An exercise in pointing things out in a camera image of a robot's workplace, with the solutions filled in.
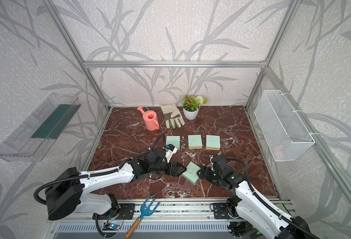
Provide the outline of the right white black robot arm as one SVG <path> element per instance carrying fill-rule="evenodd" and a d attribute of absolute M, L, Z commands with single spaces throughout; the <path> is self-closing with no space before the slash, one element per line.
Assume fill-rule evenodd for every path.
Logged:
<path fill-rule="evenodd" d="M 284 212 L 253 186 L 244 162 L 223 155 L 211 157 L 210 162 L 197 175 L 233 193 L 226 200 L 229 214 L 249 222 L 267 239 L 318 238 L 303 218 Z"/>

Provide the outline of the mint drawer jewelry box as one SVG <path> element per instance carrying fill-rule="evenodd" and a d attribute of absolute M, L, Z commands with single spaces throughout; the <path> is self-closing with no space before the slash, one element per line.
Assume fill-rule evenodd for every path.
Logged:
<path fill-rule="evenodd" d="M 189 149 L 202 149 L 202 136 L 200 134 L 188 135 L 188 148 Z"/>

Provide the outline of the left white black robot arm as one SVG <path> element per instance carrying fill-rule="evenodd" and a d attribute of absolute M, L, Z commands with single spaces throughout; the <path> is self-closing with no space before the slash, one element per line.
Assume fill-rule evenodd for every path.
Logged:
<path fill-rule="evenodd" d="M 176 147 L 170 144 L 151 148 L 111 168 L 78 171 L 72 167 L 65 170 L 56 180 L 38 187 L 33 197 L 47 206 L 48 218 L 51 221 L 63 219 L 73 213 L 104 215 L 114 210 L 117 202 L 110 195 L 98 195 L 94 194 L 94 191 L 145 179 L 150 174 L 178 177 L 186 171 L 186 167 L 171 161 L 176 152 Z"/>

